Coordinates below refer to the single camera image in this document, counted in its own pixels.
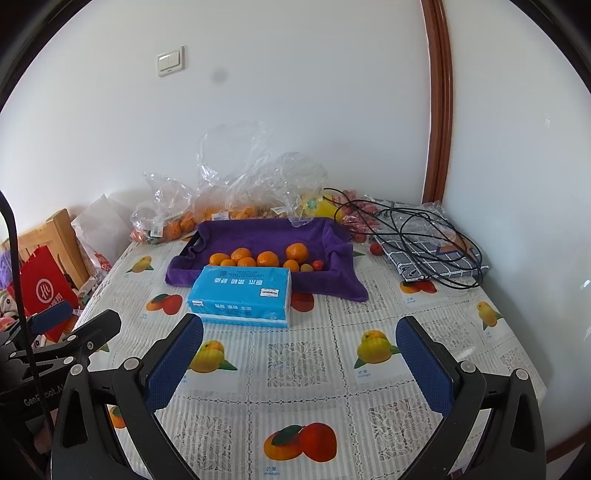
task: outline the light switch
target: light switch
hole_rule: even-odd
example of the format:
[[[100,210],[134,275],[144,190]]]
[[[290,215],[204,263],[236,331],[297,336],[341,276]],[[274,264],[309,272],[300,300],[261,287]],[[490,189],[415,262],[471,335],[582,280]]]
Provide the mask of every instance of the light switch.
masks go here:
[[[172,53],[170,53],[168,55],[168,68],[170,67],[176,67],[180,62],[179,62],[179,52],[178,51],[174,51]]]
[[[163,72],[168,67],[170,67],[170,54],[160,56],[158,58],[158,71]]]
[[[159,77],[177,72],[184,68],[184,47],[161,53],[156,57],[156,71]]]

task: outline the purple towel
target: purple towel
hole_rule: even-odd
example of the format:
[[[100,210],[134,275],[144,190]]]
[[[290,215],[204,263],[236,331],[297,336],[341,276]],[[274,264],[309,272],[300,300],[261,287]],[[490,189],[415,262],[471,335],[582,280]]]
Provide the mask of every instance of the purple towel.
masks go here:
[[[322,260],[324,271],[293,272],[292,290],[302,293],[333,295],[343,299],[365,301],[368,292],[353,269],[353,246],[347,230],[329,218],[314,218],[294,227],[288,219],[218,220],[199,224],[201,240],[174,257],[168,265],[166,283],[192,287],[202,268],[214,253],[231,254],[246,247],[256,256],[270,250],[283,265],[285,249],[301,242],[310,256],[308,262]]]

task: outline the tablecloth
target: tablecloth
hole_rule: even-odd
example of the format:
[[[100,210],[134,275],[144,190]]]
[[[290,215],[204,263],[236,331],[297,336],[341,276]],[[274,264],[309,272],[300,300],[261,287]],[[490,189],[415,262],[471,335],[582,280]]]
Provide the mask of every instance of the tablecloth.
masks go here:
[[[167,309],[173,314],[147,310],[160,294],[186,299],[189,288],[164,281],[170,259],[184,245],[132,244],[114,265],[78,321],[81,325],[105,309],[114,309],[122,320],[109,352],[91,356],[90,370],[142,357],[188,312],[185,301],[178,312]],[[370,356],[380,362],[363,364],[358,347],[369,331],[394,344],[397,321],[406,314],[457,360],[469,359],[482,372],[507,375],[524,368],[538,401],[543,399],[545,385],[508,322],[501,318],[483,329],[478,305],[497,310],[481,288],[459,291],[434,283],[412,292],[384,257],[373,257],[363,245],[355,249],[365,254],[354,262],[367,302],[296,296],[292,306],[299,311],[292,308],[289,329],[204,324],[203,342],[223,351],[236,370],[188,370],[168,407],[155,414],[202,480],[398,478],[441,415],[429,409],[399,353]],[[151,269],[133,269],[141,259]],[[480,413],[454,468],[469,461],[487,416]],[[301,427],[294,436],[299,440],[273,449],[272,435],[292,425]],[[117,434],[131,466],[149,478],[127,430]]]

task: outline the black cable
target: black cable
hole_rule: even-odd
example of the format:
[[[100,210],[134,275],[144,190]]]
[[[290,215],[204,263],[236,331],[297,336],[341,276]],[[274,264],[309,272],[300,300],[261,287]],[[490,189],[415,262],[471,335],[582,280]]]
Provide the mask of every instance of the black cable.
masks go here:
[[[425,210],[423,208],[411,206],[395,207],[393,205],[385,205],[383,203],[375,202],[373,200],[368,199],[350,199],[347,196],[347,194],[341,192],[340,190],[331,188],[327,188],[325,190],[337,192],[346,199],[346,202],[340,203],[334,199],[324,197],[326,200],[330,201],[335,206],[337,206],[334,215],[335,220],[338,216],[339,211],[341,211],[341,209],[343,209],[344,207],[348,207],[351,211],[357,212],[359,218],[365,224],[367,231],[359,232],[357,230],[349,228],[348,230],[351,234],[360,233],[362,235],[373,235],[375,238],[380,240],[382,243],[387,244],[394,250],[404,253],[414,263],[414,265],[417,267],[417,269],[420,271],[424,278],[429,278],[448,288],[453,288],[455,290],[468,290],[470,288],[479,287],[482,284],[482,253],[480,249],[469,237],[461,233],[449,220],[442,217],[442,215],[439,215],[437,212],[432,212],[430,210]],[[357,205],[358,203],[369,203],[377,205],[381,207],[381,209],[378,209],[376,213],[369,213],[363,210],[363,208],[359,207]],[[400,224],[400,227],[397,226],[396,221],[394,220],[395,213],[407,216],[407,218],[404,219],[402,224]],[[390,222],[384,221],[382,218],[380,218],[380,216],[382,215],[387,215],[390,219]],[[420,218],[425,222],[429,223],[429,225],[433,227],[438,233],[440,233],[441,236],[429,235],[426,233],[418,233],[413,231],[405,231],[405,227],[413,218]],[[394,232],[377,232],[369,224],[368,219],[373,219],[378,223],[381,223],[389,227]],[[444,233],[444,228],[453,231],[453,239],[449,238],[449,236]],[[448,258],[442,258],[438,255],[434,255],[427,248],[425,248],[422,243],[410,239],[410,235],[414,237],[425,238],[427,242],[428,239],[444,240],[445,242],[455,247],[458,257],[454,260],[450,260]],[[384,238],[387,236],[394,236],[396,243],[394,243],[393,240],[387,240]],[[476,253],[468,252],[468,245],[471,245],[471,247],[473,247],[476,250]],[[462,267],[458,264],[459,260],[465,260],[468,263],[468,266]],[[474,279],[474,282],[471,284],[465,284],[454,280],[454,277],[450,278],[444,276],[435,271],[429,265],[429,262],[440,262],[443,264],[452,265],[456,270],[470,272],[470,276]]]
[[[31,332],[31,326],[27,322],[27,316],[25,314],[25,306],[22,302],[22,290],[21,290],[21,270],[18,262],[18,235],[17,235],[17,224],[14,220],[14,214],[6,197],[0,191],[0,212],[4,217],[4,221],[8,227],[8,241],[10,243],[10,259],[12,266],[12,283],[14,285],[14,301],[17,302],[18,311],[18,323],[21,326],[21,331],[25,336],[25,351],[27,353],[27,360],[29,362],[29,368],[31,368],[31,375],[33,376],[33,384],[35,390],[39,395],[39,403],[49,429],[49,434],[53,439],[53,419],[51,418],[51,412],[47,399],[45,397],[45,391],[41,384],[41,378],[39,378],[39,370],[35,363],[35,357],[33,355],[33,333]]]

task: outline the mango illustration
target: mango illustration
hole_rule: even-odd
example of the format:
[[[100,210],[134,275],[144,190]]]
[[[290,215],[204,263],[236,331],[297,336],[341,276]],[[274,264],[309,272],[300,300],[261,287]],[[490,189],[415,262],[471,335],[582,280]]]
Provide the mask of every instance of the mango illustration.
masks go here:
[[[323,463],[336,457],[337,439],[326,423],[289,425],[269,435],[263,451],[271,460],[292,460],[304,453],[310,460]]]
[[[161,293],[160,295],[156,295],[152,300],[148,302],[146,305],[146,310],[149,312],[153,312],[155,310],[159,310],[164,305],[164,300],[169,297],[168,293]]]
[[[361,344],[357,347],[357,361],[353,368],[365,364],[380,364],[390,360],[392,355],[400,353],[396,345],[392,345],[386,335],[379,330],[368,330],[361,337]]]
[[[126,273],[133,272],[133,273],[141,273],[144,270],[153,270],[152,265],[152,257],[146,255],[145,257],[140,258],[130,270]]]
[[[124,429],[125,422],[123,417],[121,416],[121,411],[119,407],[114,406],[109,409],[109,416],[111,417],[111,422],[113,423],[113,427],[116,429]]]
[[[503,315],[493,309],[485,301],[479,301],[476,304],[476,308],[478,309],[478,316],[482,320],[482,330],[496,326],[497,321],[503,318]]]
[[[200,374],[220,370],[238,370],[224,354],[224,347],[218,340],[210,340],[204,343],[191,360],[189,369]]]
[[[169,295],[162,301],[162,309],[166,315],[176,315],[183,305],[181,295]]]
[[[423,291],[425,293],[437,293],[435,284],[431,280],[418,280],[408,282],[403,280],[400,282],[400,291],[402,293],[413,294]]]

